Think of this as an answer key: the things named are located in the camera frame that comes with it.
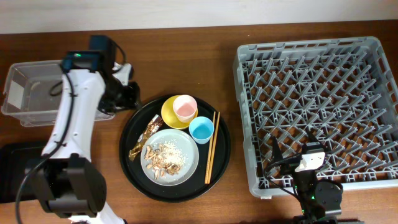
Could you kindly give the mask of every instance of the white wall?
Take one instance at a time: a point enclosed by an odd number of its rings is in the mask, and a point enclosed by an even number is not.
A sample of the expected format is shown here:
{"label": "white wall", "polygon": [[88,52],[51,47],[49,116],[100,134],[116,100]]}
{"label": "white wall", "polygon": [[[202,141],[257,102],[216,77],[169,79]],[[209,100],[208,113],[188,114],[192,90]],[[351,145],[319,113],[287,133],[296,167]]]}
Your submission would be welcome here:
{"label": "white wall", "polygon": [[398,1],[0,0],[3,34],[377,19],[398,19]]}

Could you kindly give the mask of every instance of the round black tray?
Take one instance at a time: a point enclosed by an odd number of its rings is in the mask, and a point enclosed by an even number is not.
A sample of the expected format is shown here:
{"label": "round black tray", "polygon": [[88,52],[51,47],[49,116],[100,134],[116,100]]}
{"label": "round black tray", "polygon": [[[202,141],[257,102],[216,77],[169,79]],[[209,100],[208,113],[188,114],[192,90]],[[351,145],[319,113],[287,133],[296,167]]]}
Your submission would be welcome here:
{"label": "round black tray", "polygon": [[[164,202],[183,202],[193,199],[210,190],[224,174],[229,162],[231,154],[231,139],[229,138],[228,128],[222,118],[220,118],[220,126],[217,135],[217,145],[214,155],[213,171],[211,174],[210,184],[205,184],[206,164],[209,143],[197,144],[199,149],[199,163],[193,175],[184,183],[176,186],[166,187],[153,183],[145,175],[141,167],[141,162],[137,155],[135,160],[131,162],[128,158],[129,150],[134,147],[138,137],[146,129],[149,121],[156,115],[160,115],[163,103],[170,98],[164,96],[146,104],[141,110],[135,113],[124,127],[119,145],[119,157],[122,170],[133,186],[146,196]],[[206,116],[213,119],[215,109],[198,98],[198,116]],[[159,129],[167,129],[165,123]]]}

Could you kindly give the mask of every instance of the wooden table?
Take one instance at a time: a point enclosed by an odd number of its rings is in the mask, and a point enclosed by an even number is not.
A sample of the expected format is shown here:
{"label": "wooden table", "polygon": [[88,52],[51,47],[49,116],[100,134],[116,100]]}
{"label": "wooden table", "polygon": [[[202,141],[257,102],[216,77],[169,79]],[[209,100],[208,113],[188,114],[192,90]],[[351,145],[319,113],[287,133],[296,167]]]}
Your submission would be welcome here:
{"label": "wooden table", "polygon": [[[121,112],[111,121],[96,123],[91,145],[93,163],[105,176],[108,203],[129,223],[270,222],[301,214],[293,197],[259,200],[249,193],[232,73],[240,45],[371,35],[380,39],[393,73],[398,72],[398,21],[333,22],[0,35],[0,86],[4,86],[11,64],[61,59],[68,50],[86,49],[90,34],[106,34],[126,51],[128,62],[136,69],[134,79],[141,87],[143,102],[170,93],[197,96],[221,111],[231,134],[229,166],[215,187],[195,200],[163,203],[136,190],[119,163],[121,132],[134,112]],[[46,140],[51,130],[23,128],[18,120],[0,115],[0,146]],[[341,218],[395,223],[398,188],[345,192],[342,209]],[[44,213],[37,201],[22,202],[21,213],[25,223],[69,223]],[[0,205],[0,220],[16,222],[13,203]]]}

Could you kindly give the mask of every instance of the black mat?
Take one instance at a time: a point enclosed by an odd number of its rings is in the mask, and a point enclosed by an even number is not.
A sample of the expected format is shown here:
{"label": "black mat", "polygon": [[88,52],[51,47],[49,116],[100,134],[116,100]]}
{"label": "black mat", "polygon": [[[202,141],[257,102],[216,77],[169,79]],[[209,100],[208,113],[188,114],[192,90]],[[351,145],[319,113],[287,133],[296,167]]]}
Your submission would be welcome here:
{"label": "black mat", "polygon": [[[15,202],[18,188],[25,176],[28,160],[38,159],[47,142],[26,142],[4,146],[0,149],[0,203]],[[21,200],[36,199],[27,184]]]}

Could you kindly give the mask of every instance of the blue cup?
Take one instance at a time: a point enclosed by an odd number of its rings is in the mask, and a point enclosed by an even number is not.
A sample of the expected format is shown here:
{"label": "blue cup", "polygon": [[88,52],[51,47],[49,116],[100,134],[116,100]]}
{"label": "blue cup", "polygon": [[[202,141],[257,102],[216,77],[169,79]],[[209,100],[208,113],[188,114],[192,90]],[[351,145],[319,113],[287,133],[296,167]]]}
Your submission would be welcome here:
{"label": "blue cup", "polygon": [[206,144],[213,132],[213,122],[206,117],[197,117],[189,124],[189,133],[198,144]]}

